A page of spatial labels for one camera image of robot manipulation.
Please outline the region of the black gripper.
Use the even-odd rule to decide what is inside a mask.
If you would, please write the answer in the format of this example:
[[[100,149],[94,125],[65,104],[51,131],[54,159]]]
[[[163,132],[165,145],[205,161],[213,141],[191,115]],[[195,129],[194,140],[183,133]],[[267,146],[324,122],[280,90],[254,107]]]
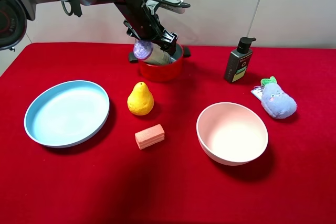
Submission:
[[[128,36],[156,42],[170,56],[175,54],[178,35],[165,30],[156,15],[151,14],[145,0],[118,0],[114,4],[125,18],[123,23]]]

